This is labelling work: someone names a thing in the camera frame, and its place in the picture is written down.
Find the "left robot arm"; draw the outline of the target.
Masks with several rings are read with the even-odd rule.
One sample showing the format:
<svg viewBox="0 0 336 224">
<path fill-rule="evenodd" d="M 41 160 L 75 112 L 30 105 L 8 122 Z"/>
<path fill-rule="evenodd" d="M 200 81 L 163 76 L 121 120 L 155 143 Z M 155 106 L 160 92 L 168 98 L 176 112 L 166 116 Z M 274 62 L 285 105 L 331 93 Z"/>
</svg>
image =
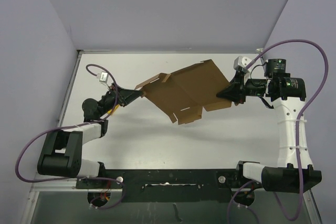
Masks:
<svg viewBox="0 0 336 224">
<path fill-rule="evenodd" d="M 108 120 L 117 106 L 126 106 L 143 96 L 143 91 L 123 89 L 112 84 L 99 101 L 88 98 L 82 103 L 83 123 L 47 133 L 37 164 L 40 175 L 58 177 L 87 177 L 95 188 L 107 181 L 102 162 L 82 158 L 84 144 L 102 138 L 108 130 Z"/>
</svg>

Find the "brown cardboard box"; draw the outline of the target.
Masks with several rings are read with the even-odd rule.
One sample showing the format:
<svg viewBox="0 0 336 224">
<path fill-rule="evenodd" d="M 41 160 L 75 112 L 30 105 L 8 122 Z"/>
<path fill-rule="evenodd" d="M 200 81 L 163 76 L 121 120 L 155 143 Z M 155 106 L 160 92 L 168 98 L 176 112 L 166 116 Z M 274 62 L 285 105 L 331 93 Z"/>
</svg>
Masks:
<svg viewBox="0 0 336 224">
<path fill-rule="evenodd" d="M 213 60 L 205 60 L 172 73 L 159 73 L 135 88 L 172 123 L 189 124 L 202 118 L 203 110 L 230 108 L 232 101 L 216 95 L 229 81 Z"/>
</svg>

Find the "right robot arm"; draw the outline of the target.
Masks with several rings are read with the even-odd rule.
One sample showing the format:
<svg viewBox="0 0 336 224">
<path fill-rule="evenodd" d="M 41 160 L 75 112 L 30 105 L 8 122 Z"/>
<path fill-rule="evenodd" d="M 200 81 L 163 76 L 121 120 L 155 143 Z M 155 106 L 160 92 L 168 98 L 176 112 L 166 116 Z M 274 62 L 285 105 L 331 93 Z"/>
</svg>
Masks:
<svg viewBox="0 0 336 224">
<path fill-rule="evenodd" d="M 276 167 L 258 162 L 240 161 L 233 174 L 234 182 L 244 187 L 252 180 L 264 190 L 282 193 L 304 193 L 321 182 L 321 171 L 314 169 L 310 158 L 305 119 L 300 115 L 306 103 L 306 87 L 301 78 L 286 72 L 286 60 L 271 59 L 263 64 L 263 79 L 252 79 L 246 67 L 251 59 L 239 56 L 229 86 L 216 96 L 237 104 L 246 97 L 258 97 L 275 111 L 279 132 L 279 156 Z"/>
</svg>

